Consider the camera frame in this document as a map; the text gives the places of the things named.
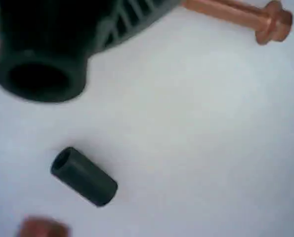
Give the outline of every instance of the black plastic part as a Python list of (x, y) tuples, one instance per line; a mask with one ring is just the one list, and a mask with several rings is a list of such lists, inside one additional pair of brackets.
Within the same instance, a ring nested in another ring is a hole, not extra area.
[(64, 149), (54, 160), (51, 173), (98, 207), (108, 204), (118, 184), (76, 149)]
[(73, 99), (86, 86), (91, 55), (132, 37), (179, 3), (0, 0), (0, 85), (33, 101)]

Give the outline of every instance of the black cylindrical opening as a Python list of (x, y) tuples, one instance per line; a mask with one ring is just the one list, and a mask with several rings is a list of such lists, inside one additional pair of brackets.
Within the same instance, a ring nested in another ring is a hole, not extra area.
[(108, 204), (118, 189), (115, 180), (72, 147), (56, 157), (51, 173), (99, 207)]
[(43, 64), (22, 64), (9, 71), (9, 84), (26, 97), (48, 97), (64, 94), (69, 78), (59, 69)]
[(0, 85), (22, 98), (64, 102), (82, 93), (87, 58), (0, 48)]

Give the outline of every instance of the ribbed grille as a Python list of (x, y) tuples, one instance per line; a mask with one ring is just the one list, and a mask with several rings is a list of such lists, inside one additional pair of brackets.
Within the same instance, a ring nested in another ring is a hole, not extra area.
[(110, 32), (105, 46), (109, 46), (114, 41), (130, 32), (158, 8), (165, 0), (124, 0), (119, 9), (115, 28)]

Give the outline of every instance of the tube opening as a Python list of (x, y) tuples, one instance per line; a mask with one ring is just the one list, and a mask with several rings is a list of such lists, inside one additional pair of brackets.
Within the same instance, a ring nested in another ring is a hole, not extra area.
[(19, 94), (48, 100), (69, 89), (68, 77), (59, 69), (43, 64), (23, 64), (9, 72), (9, 83)]
[(65, 149), (63, 152), (61, 152), (57, 159), (53, 162), (52, 168), (55, 170), (61, 169), (67, 163), (70, 154), (70, 149)]

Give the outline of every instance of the black rubber tube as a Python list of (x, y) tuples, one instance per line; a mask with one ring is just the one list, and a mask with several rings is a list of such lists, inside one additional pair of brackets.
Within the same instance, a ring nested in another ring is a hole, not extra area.
[(108, 204), (118, 189), (115, 180), (72, 147), (56, 157), (51, 173), (98, 207)]

